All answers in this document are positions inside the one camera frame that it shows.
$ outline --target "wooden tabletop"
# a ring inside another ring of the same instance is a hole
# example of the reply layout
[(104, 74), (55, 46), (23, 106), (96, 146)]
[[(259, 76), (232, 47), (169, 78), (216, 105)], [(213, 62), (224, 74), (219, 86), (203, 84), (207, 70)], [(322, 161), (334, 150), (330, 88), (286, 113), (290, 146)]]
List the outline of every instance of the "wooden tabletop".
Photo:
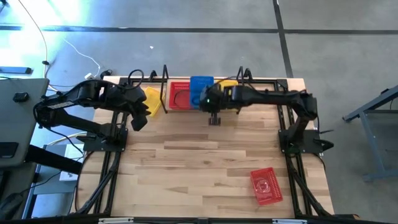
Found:
[[(119, 78), (105, 80), (118, 83)], [(301, 78), (287, 81), (289, 90), (305, 89)], [(141, 85), (142, 89), (148, 86), (160, 89), (159, 83)], [(272, 89), (265, 84), (255, 87)], [(111, 117), (111, 111), (96, 110), (94, 121), (110, 123)], [(112, 216), (294, 217), (285, 158), (277, 137), (280, 128), (276, 106), (252, 105), (239, 115), (221, 112), (221, 126), (209, 126), (209, 117), (199, 111), (165, 114), (160, 107), (154, 117), (148, 116), (148, 124), (139, 132), (127, 122), (129, 136), (119, 166)], [(98, 185), (103, 157), (103, 152), (93, 153), (83, 168), (79, 207)], [(303, 154), (303, 164), (309, 189), (333, 213), (319, 158)], [(274, 168), (283, 201), (259, 206), (249, 172), (266, 167)], [(297, 192), (304, 212), (302, 193)]]

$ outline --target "blue container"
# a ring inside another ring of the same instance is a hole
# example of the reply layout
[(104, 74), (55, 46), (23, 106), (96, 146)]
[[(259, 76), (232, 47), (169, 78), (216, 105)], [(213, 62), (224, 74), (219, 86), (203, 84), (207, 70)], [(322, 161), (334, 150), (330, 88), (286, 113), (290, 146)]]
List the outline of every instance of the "blue container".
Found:
[(214, 77), (195, 76), (190, 80), (190, 103), (193, 109), (199, 109), (200, 93), (204, 87), (214, 84)]

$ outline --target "concrete floor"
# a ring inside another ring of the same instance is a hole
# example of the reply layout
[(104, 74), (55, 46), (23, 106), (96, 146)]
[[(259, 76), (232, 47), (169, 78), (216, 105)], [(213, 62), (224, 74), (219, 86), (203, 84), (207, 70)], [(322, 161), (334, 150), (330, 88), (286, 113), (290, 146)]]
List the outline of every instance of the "concrete floor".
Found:
[[(23, 1), (41, 25), (102, 27), (195, 27), (276, 29), (272, 0), (118, 0)], [(279, 0), (285, 29), (398, 29), (398, 1)], [(30, 24), (17, 1), (0, 13), (0, 23)], [(193, 34), (128, 32), (44, 32), (52, 67), (50, 82), (74, 85), (96, 65), (79, 56), (63, 39), (92, 56), (115, 75), (140, 68), (149, 74), (167, 64), (170, 75), (235, 75), (249, 67), (255, 77), (285, 77), (278, 34)], [(398, 179), (365, 183), (375, 167), (359, 120), (341, 117), (398, 84), (398, 35), (286, 35), (294, 77), (304, 78), (318, 98), (323, 138), (335, 143), (325, 153), (326, 174), (336, 213), (356, 213), (365, 220), (396, 223)], [(44, 45), (29, 26), (0, 31), (3, 65), (34, 68), (41, 77)], [(398, 109), (398, 102), (393, 103)], [(90, 119), (93, 110), (71, 108)], [(65, 134), (76, 130), (59, 127)], [(32, 143), (41, 146), (58, 136), (36, 130)], [(392, 152), (392, 158), (398, 153)], [(63, 195), (38, 198), (34, 216), (60, 215), (53, 209)]]

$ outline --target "yellow object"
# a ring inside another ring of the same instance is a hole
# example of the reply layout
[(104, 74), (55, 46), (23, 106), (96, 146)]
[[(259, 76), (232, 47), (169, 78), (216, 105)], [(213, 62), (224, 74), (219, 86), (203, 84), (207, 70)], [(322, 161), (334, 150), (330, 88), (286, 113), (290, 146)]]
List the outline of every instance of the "yellow object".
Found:
[(236, 80), (223, 80), (220, 82), (221, 91), (224, 90), (224, 86), (234, 86), (237, 84), (238, 84), (238, 81), (236, 81)]
[(144, 101), (144, 104), (147, 105), (149, 108), (147, 111), (150, 112), (149, 116), (155, 116), (157, 110), (160, 107), (160, 92), (152, 87), (147, 87), (145, 89), (145, 95), (147, 96), (147, 100)]

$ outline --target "red plastic basket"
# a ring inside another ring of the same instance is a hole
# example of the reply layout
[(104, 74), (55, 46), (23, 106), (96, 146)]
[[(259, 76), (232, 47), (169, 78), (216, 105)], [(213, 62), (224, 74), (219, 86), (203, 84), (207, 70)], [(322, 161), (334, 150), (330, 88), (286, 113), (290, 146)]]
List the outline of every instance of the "red plastic basket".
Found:
[(250, 176), (259, 205), (268, 205), (283, 200), (272, 167), (252, 171)]
[(189, 110), (189, 82), (172, 82), (170, 84), (169, 107), (173, 110)]

